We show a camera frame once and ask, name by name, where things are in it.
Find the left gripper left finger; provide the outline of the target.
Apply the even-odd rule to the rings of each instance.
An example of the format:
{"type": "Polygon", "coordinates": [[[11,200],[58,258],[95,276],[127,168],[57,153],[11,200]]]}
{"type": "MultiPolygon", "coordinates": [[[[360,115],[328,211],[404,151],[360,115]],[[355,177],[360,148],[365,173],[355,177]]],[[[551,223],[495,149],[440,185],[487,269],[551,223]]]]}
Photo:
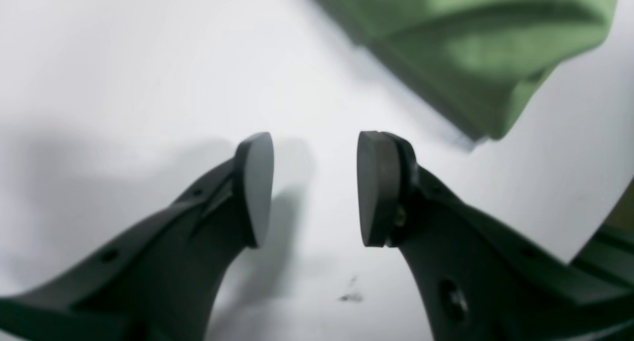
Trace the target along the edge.
{"type": "Polygon", "coordinates": [[[265,241],[273,174],[270,133],[249,136],[167,207],[2,297],[1,330],[26,341],[203,340],[229,266],[265,241]]]}

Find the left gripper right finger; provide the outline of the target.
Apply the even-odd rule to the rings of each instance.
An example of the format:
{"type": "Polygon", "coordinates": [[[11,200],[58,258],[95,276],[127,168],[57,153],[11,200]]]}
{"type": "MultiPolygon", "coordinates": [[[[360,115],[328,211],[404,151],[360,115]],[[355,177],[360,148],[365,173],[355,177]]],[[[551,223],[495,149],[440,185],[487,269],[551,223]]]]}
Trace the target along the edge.
{"type": "Polygon", "coordinates": [[[561,262],[462,201],[389,132],[360,132],[356,173],[363,244],[400,251],[436,341],[633,339],[631,230],[602,225],[561,262]]]}

